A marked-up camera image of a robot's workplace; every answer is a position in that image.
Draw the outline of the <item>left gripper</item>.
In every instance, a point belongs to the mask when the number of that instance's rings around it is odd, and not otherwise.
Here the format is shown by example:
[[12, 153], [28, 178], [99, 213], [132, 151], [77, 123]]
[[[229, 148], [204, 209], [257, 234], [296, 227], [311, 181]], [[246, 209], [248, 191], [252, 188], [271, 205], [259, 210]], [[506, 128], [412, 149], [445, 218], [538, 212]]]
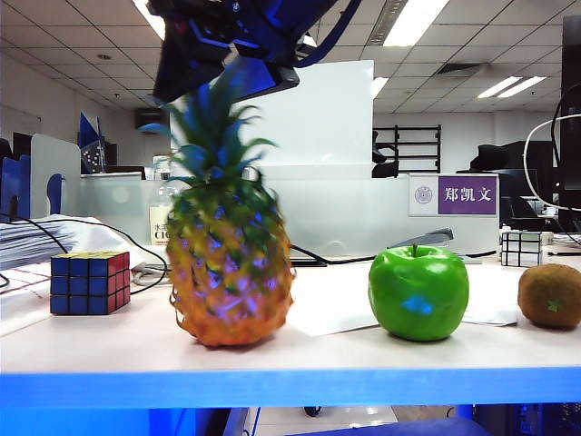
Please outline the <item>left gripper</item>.
[[149, 1], [152, 15], [165, 23], [153, 97], [169, 103], [219, 76], [229, 63], [239, 85], [238, 101], [299, 85], [292, 67], [314, 64], [339, 40], [334, 27], [310, 54], [296, 55], [302, 37], [332, 1]]

